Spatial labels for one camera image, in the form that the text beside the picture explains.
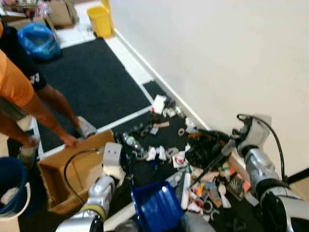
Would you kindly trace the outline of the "person's bare hand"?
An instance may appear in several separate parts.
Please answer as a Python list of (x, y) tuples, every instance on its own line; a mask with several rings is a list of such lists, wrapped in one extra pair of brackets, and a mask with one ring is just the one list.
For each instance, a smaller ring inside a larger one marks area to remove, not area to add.
[(60, 139), (64, 142), (65, 148), (73, 148), (80, 142), (79, 139), (68, 133), (60, 135)]

